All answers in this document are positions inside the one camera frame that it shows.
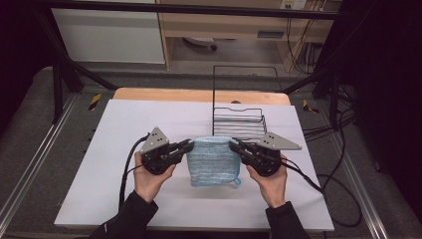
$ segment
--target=metal wire rack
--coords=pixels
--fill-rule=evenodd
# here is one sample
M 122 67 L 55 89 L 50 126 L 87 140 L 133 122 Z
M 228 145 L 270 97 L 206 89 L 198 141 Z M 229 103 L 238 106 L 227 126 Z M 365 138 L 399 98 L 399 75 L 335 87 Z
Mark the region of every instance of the metal wire rack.
M 237 69 L 241 72 L 245 70 L 269 69 L 275 72 L 275 79 L 282 89 L 277 70 L 272 67 L 249 67 L 249 66 L 214 66 L 213 68 L 213 104 L 212 104 L 212 134 L 225 135 L 241 139 L 246 142 L 257 142 L 267 132 L 267 125 L 262 109 L 241 109 L 217 108 L 215 106 L 216 91 L 216 70 L 217 69 Z
M 262 109 L 214 108 L 213 135 L 257 142 L 266 132 L 267 125 Z

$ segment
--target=black sleeve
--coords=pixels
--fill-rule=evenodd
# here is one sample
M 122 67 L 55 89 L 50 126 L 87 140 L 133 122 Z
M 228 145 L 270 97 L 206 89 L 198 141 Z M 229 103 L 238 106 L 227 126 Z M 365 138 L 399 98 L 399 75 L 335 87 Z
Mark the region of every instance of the black sleeve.
M 98 227 L 89 238 L 94 239 L 142 239 L 146 225 L 158 210 L 155 202 L 148 204 L 136 192 L 132 192 L 118 214 Z
M 291 202 L 278 208 L 267 208 L 273 239 L 310 239 Z

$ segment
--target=black cable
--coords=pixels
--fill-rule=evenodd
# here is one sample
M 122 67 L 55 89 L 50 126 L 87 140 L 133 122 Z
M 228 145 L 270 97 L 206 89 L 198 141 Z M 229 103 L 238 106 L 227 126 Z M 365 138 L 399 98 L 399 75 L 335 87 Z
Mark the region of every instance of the black cable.
M 345 126 L 349 125 L 351 122 L 353 122 L 354 118 L 355 118 L 355 115 L 354 114 L 350 114 L 350 115 L 344 117 L 344 119 L 342 121 L 340 121 L 339 123 L 341 123 L 342 126 L 345 127 Z M 317 135 L 319 135 L 319 134 L 321 134 L 323 132 L 326 132 L 326 133 L 324 135 L 318 136 L 317 138 L 310 139 L 313 136 L 317 136 Z M 305 140 L 307 142 L 311 142 L 311 141 L 317 140 L 319 138 L 322 138 L 322 137 L 324 137 L 326 135 L 329 135 L 332 132 L 335 132 L 335 130 L 334 130 L 334 128 L 332 126 L 324 126 L 324 127 L 321 127 L 320 129 L 306 132 L 306 133 L 304 133 L 304 136 L 305 136 Z
M 313 59 L 313 72 L 314 72 L 316 70 L 316 65 L 317 65 L 317 61 L 316 61 L 316 44 L 313 43 L 312 44 L 312 47 L 313 47 L 313 56 L 312 56 L 312 59 Z
M 288 23 L 287 23 L 286 35 L 287 35 L 287 38 L 288 38 L 288 49 L 289 49 L 289 53 L 291 55 L 291 61 L 294 65 L 296 71 L 298 71 L 299 73 L 303 73 L 303 74 L 309 74 L 308 72 L 303 70 L 299 65 L 297 65 L 297 59 L 293 54 L 292 48 L 294 48 L 297 43 L 302 42 L 302 40 L 305 37 L 305 34 L 310 29 L 311 25 L 314 23 L 314 19 L 308 20 L 307 25 L 305 26 L 304 32 L 302 33 L 301 37 L 298 39 L 298 41 L 293 46 L 291 45 L 291 42 L 290 42 L 290 32 L 291 32 L 291 29 L 292 29 L 292 19 L 288 18 L 287 21 L 288 21 Z
M 136 149 L 136 147 L 143 141 L 145 141 L 147 138 L 149 137 L 149 133 L 147 136 L 142 137 L 140 140 L 138 140 L 132 147 L 132 149 L 130 150 L 129 155 L 127 156 L 127 160 L 126 160 L 126 165 L 124 166 L 124 173 L 123 176 L 121 177 L 121 185 L 120 185 L 120 194 L 119 194 L 119 198 L 118 198 L 118 209 L 121 208 L 121 206 L 124 203 L 124 191 L 126 189 L 126 181 L 127 181 L 127 175 L 134 169 L 136 169 L 136 167 L 134 167 L 133 169 L 131 169 L 130 171 L 127 171 L 129 168 L 129 164 L 130 164 L 130 160 L 133 156 L 133 152 Z
M 293 161 L 287 159 L 286 157 L 282 157 L 282 159 L 286 160 L 287 162 L 292 163 L 294 166 L 288 165 L 285 162 L 282 162 L 282 165 L 284 165 L 286 168 L 289 168 L 289 169 L 297 172 L 298 174 L 300 174 L 311 187 L 313 187 L 316 191 L 320 192 L 320 194 L 322 194 L 323 197 L 325 197 L 325 192 L 323 191 L 323 189 L 320 188 L 316 183 L 314 183 L 306 174 L 304 174 L 301 171 L 301 169 L 298 167 L 297 164 L 295 164 Z
M 361 220 L 362 220 L 362 212 L 361 212 L 361 207 L 360 207 L 360 204 L 359 204 L 359 202 L 357 201 L 357 199 L 356 199 L 356 197 L 354 196 L 354 194 L 348 189 L 348 188 L 346 188 L 345 187 L 345 185 L 343 184 L 343 183 L 341 183 L 337 178 L 335 178 L 335 177 L 333 177 L 333 175 L 336 173 L 336 171 L 338 170 L 338 168 L 339 168 L 339 166 L 341 165 L 341 163 L 342 163 L 342 161 L 343 161 L 343 159 L 344 159 L 344 153 L 345 153 L 345 138 L 344 138 L 344 132 L 343 132 L 343 128 L 346 126 L 346 125 L 348 125 L 348 124 L 350 124 L 352 121 L 353 121 L 353 119 L 355 118 L 355 114 L 350 114 L 350 115 L 345 115 L 347 112 L 349 112 L 349 111 L 351 111 L 351 109 L 347 109 L 347 110 L 345 110 L 344 112 L 342 112 L 341 113 L 341 115 L 340 115 L 340 119 L 339 119 L 339 131 L 340 131 L 340 134 L 341 134 L 341 140 L 342 140 L 342 147 L 341 147 L 341 154 L 340 154 L 340 158 L 339 158 L 339 161 L 338 161 L 338 163 L 336 164 L 336 166 L 335 166 L 335 168 L 333 169 L 333 171 L 329 174 L 329 175 L 327 175 L 327 174 L 318 174 L 317 176 L 323 176 L 323 177 L 326 177 L 327 178 L 327 180 L 324 182 L 324 184 L 323 184 L 323 186 L 322 186 L 322 190 L 323 191 L 325 191 L 326 190 L 326 186 L 328 185 L 328 183 L 331 181 L 331 180 L 333 180 L 334 182 L 336 182 L 339 186 L 341 186 L 350 196 L 351 196 L 351 198 L 354 200 L 354 202 L 356 203 L 356 205 L 357 205 L 357 208 L 358 208 L 358 214 L 359 214 L 359 216 L 358 216 L 358 218 L 357 218 L 357 220 L 356 220 L 356 222 L 354 222 L 354 223 L 351 223 L 351 224 L 347 224 L 347 223 L 343 223 L 343 222 L 340 222 L 339 220 L 337 220 L 337 219 L 335 219 L 335 218 L 333 218 L 332 216 L 331 216 L 331 219 L 332 219 L 332 221 L 333 222 L 335 222 L 336 224 L 338 224 L 338 225 L 341 225 L 341 226 L 344 226 L 344 227 L 355 227 L 355 226 L 357 226 L 357 225 L 359 225 L 360 224 L 360 222 L 361 222 Z M 304 130 L 307 130 L 308 132 L 306 132 L 304 135 L 307 135 L 308 137 L 312 137 L 312 136 L 315 136 L 315 135 L 318 135 L 318 134 L 320 134 L 320 133 L 322 133 L 322 132 L 327 132 L 328 130 L 329 130 L 329 132 L 328 133 L 326 133 L 326 134 L 324 134 L 324 135 L 322 135 L 322 136 L 319 136 L 319 137 L 317 137 L 317 138 L 313 138 L 313 139 L 311 139 L 311 140 L 307 140 L 307 142 L 310 142 L 310 141 L 313 141 L 313 140 L 316 140 L 316 139 L 318 139 L 318 138 L 321 138 L 321 137 L 323 137 L 323 136 L 326 136 L 326 135 L 328 135 L 328 134 L 330 134 L 330 133 L 332 133 L 332 132 L 334 132 L 334 129 L 332 128 L 332 126 L 331 125 L 326 125 L 326 126 L 321 126 L 321 127 L 314 127 L 314 128 L 308 128 L 308 129 L 304 129 Z
M 311 9 L 311 10 L 314 10 L 315 8 L 316 8 L 316 6 L 317 6 L 317 3 L 319 2 L 319 0 L 317 0 L 316 2 L 315 2 L 315 4 L 314 4 L 314 6 L 313 6 L 313 8 Z M 311 52 L 311 54 L 310 54 L 310 56 L 312 56 L 312 59 L 313 59 L 313 63 L 312 63 L 312 66 L 313 66 L 313 72 L 315 71 L 315 56 L 316 56 L 316 47 L 315 47 L 315 43 L 311 43 L 311 50 L 310 50 L 310 52 Z M 308 65 L 307 65 L 307 71 L 308 71 L 308 75 L 310 75 L 310 71 L 309 71 L 309 64 L 310 63 L 308 63 Z
M 322 177 L 322 176 L 328 177 L 329 179 L 336 182 L 340 187 L 342 187 L 344 189 L 344 191 L 346 191 L 350 195 L 350 197 L 353 199 L 354 203 L 356 203 L 356 206 L 357 206 L 357 209 L 358 209 L 358 212 L 359 212 L 359 216 L 358 216 L 356 222 L 351 223 L 351 224 L 347 224 L 347 223 L 340 222 L 340 221 L 338 221 L 337 219 L 335 219 L 334 217 L 331 216 L 332 221 L 337 223 L 340 226 L 343 226 L 343 227 L 355 227 L 355 226 L 359 225 L 360 222 L 362 221 L 363 214 L 362 214 L 362 208 L 360 207 L 360 204 L 357 201 L 354 194 L 342 182 L 340 182 L 337 178 L 335 178 L 333 176 L 330 176 L 330 175 L 327 175 L 327 174 L 317 174 L 316 176 L 318 176 L 318 177 Z
M 302 54 L 302 63 L 303 63 L 303 64 L 306 64 L 306 63 L 307 63 L 308 46 L 309 46 L 309 43 L 306 43 L 305 49 L 307 49 L 307 51 L 306 51 L 306 53 L 305 53 L 305 54 Z
M 353 103 L 354 102 L 354 97 L 352 97 L 348 91 L 345 89 L 345 87 L 339 87 L 340 91 L 344 93 L 344 95 L 346 96 L 346 98 Z
M 127 175 L 129 175 L 132 171 L 134 171 L 135 169 L 137 169 L 137 168 L 139 168 L 139 167 L 142 167 L 143 165 L 138 165 L 138 166 L 136 166 L 136 167 L 133 167 L 131 170 L 129 170 L 128 172 L 127 172 Z
M 304 54 L 304 56 L 306 56 L 305 57 L 305 59 L 306 59 L 305 64 L 307 65 L 308 76 L 311 74 L 311 72 L 310 72 L 310 61 L 311 61 L 312 45 L 313 45 L 312 43 L 307 43 L 307 47 L 306 47 L 307 51 Z
M 344 112 L 341 113 L 340 115 L 340 122 L 342 121 L 342 118 L 344 116 L 345 113 L 351 111 L 351 109 L 347 109 Z M 329 181 L 331 180 L 332 176 L 337 172 L 338 168 L 340 167 L 343 159 L 344 159 L 344 153 L 345 153 L 345 140 L 344 140 L 344 132 L 342 130 L 342 123 L 340 123 L 338 125 L 338 129 L 340 131 L 340 136 L 341 136 L 341 141 L 342 141 L 342 147 L 341 147 L 341 154 L 340 154 L 340 159 L 338 160 L 337 165 L 335 166 L 334 170 L 329 174 L 328 179 L 326 180 L 326 182 L 324 183 L 324 185 L 322 186 L 322 189 L 325 189 L 326 186 L 328 185 Z
M 351 108 L 351 103 L 342 99 L 338 99 L 339 102 L 343 103 L 345 106 Z

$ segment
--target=metal frame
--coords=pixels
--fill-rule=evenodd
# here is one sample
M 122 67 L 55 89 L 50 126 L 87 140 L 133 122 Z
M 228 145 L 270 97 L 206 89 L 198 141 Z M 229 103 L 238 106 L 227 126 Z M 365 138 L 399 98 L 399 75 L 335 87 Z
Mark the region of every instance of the metal frame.
M 60 83 L 62 79 L 68 85 L 71 92 L 80 92 L 84 85 L 77 73 L 83 74 L 91 80 L 99 83 L 109 90 L 118 89 L 117 86 L 100 78 L 83 66 L 74 62 L 68 55 L 65 46 L 56 36 L 55 31 L 45 16 L 45 10 L 56 9 L 80 9 L 98 11 L 122 11 L 122 12 L 155 12 L 155 13 L 181 13 L 181 14 L 208 14 L 208 15 L 229 15 L 229 16 L 250 16 L 250 17 L 273 17 L 273 18 L 299 18 L 299 19 L 321 19 L 337 20 L 349 18 L 350 13 L 337 12 L 315 12 L 284 9 L 253 9 L 240 7 L 217 7 L 217 6 L 196 6 L 196 5 L 171 5 L 171 4 L 145 4 L 145 3 L 121 3 L 121 2 L 94 2 L 94 1 L 72 1 L 72 0 L 35 0 L 32 1 L 33 13 L 47 35 L 50 45 L 53 47 L 56 63 L 54 64 L 55 76 L 55 119 L 57 121 L 62 114 L 63 102 Z

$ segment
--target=wire rack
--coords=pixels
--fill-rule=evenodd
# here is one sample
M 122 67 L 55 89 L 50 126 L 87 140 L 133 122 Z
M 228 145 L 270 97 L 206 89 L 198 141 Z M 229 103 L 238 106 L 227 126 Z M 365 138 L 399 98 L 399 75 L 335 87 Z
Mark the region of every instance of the wire rack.
M 267 125 L 262 109 L 214 109 L 213 135 L 225 135 L 242 141 L 257 142 L 266 132 Z

